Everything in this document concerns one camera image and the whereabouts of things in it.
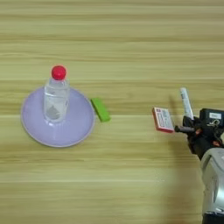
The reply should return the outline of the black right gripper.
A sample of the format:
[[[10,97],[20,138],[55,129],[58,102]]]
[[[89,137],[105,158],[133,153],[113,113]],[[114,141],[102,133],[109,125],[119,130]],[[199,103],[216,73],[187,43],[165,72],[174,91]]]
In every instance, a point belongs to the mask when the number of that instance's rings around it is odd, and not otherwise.
[[[212,148],[223,148],[224,142],[221,135],[224,134],[224,127],[207,126],[199,118],[193,120],[188,117],[183,117],[183,125],[176,125],[175,132],[188,133],[187,140],[192,154],[202,159],[204,154]]]

